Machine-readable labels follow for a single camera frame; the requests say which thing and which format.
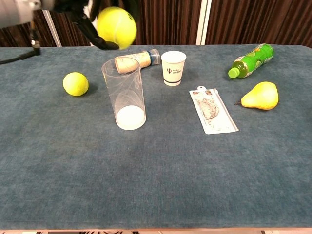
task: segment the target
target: yellow pear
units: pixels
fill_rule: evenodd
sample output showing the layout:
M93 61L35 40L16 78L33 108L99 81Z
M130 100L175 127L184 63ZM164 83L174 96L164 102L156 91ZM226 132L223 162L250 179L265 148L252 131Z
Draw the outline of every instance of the yellow pear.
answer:
M271 110L278 103L278 92L276 85L264 81L258 83L241 99L241 104L248 108Z

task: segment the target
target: blue tablecloth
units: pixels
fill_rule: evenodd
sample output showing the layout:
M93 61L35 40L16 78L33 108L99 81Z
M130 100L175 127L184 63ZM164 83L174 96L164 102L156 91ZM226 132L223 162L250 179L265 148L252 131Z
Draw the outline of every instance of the blue tablecloth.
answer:
M42 48L0 65L0 230L312 227L312 49L274 45L270 62L229 79L255 46ZM101 66L152 48L187 55L182 83L142 69L147 120L122 130ZM62 86L73 71L90 82L81 97ZM234 106L265 80L273 110ZM189 94L200 85L218 89L238 132L204 134Z

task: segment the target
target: green plastic bottle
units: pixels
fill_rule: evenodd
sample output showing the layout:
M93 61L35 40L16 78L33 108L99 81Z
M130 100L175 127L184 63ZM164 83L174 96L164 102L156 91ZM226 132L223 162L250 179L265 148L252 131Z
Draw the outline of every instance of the green plastic bottle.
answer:
M274 55L273 47L269 44L260 44L245 56L235 59L232 68L229 70L229 77L244 78L254 70L270 61Z

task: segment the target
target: tennis ball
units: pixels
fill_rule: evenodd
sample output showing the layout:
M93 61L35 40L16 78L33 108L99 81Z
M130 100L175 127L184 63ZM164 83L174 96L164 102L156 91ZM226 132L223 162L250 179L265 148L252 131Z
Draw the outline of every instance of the tennis ball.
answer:
M120 49L125 49L135 40L137 25L127 11L111 6L99 13L97 33L105 41L114 42Z
M81 96L87 92L89 82L83 74L79 72L72 72L64 77L63 87L70 95Z

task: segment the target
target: green bottle cap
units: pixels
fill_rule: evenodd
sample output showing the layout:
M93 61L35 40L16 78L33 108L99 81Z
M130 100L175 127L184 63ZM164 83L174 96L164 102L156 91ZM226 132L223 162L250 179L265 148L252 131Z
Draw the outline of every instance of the green bottle cap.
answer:
M229 70L229 77L234 79L238 77L239 75L239 69L237 67L233 67Z

